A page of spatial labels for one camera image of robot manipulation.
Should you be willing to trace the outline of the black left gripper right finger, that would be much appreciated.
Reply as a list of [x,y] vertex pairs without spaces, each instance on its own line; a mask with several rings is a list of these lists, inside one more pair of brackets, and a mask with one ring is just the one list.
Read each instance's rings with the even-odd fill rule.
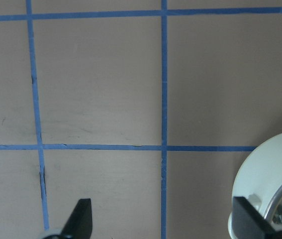
[[258,213],[245,197],[232,201],[233,239],[273,239],[276,230]]

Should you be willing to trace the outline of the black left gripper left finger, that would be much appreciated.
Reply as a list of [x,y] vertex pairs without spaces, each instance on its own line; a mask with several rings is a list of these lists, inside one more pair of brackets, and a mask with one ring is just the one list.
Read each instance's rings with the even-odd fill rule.
[[92,235],[93,219],[91,199],[79,199],[70,217],[61,230],[62,239],[89,239]]

